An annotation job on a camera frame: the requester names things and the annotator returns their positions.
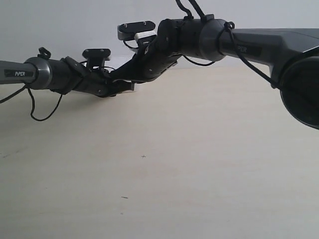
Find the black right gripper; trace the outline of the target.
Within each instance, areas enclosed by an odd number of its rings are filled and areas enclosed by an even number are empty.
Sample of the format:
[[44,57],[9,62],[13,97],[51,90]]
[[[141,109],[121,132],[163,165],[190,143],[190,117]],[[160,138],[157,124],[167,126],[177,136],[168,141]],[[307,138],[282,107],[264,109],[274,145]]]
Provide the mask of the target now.
[[110,72],[113,80],[151,82],[176,64],[178,54],[167,48],[162,39],[156,37],[141,47],[133,58]]

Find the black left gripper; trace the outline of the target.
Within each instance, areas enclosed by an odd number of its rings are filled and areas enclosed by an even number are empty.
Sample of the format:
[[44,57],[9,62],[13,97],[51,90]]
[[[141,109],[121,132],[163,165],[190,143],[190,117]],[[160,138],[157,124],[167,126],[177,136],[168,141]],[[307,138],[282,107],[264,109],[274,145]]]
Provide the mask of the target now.
[[116,96],[125,91],[134,91],[135,84],[124,80],[109,82],[109,71],[105,69],[85,70],[77,85],[72,89],[76,92],[86,93],[107,98]]

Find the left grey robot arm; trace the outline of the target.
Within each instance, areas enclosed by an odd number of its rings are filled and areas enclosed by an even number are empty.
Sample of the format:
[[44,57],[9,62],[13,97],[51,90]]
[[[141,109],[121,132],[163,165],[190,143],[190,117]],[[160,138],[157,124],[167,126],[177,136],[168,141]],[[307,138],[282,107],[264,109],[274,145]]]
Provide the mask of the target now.
[[105,69],[90,69],[71,57],[60,60],[31,57],[24,63],[1,61],[0,83],[25,84],[32,90],[50,90],[66,95],[71,91],[101,98],[133,91],[135,84],[112,80]]

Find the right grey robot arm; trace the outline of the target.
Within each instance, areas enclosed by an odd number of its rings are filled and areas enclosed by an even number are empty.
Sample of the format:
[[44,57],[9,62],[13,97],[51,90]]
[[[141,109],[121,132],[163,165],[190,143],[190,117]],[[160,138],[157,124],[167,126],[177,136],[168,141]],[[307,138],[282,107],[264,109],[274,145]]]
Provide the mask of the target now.
[[280,91],[300,123],[319,126],[319,31],[316,28],[236,28],[223,19],[164,19],[156,37],[111,72],[113,80],[151,82],[182,57],[240,59]]

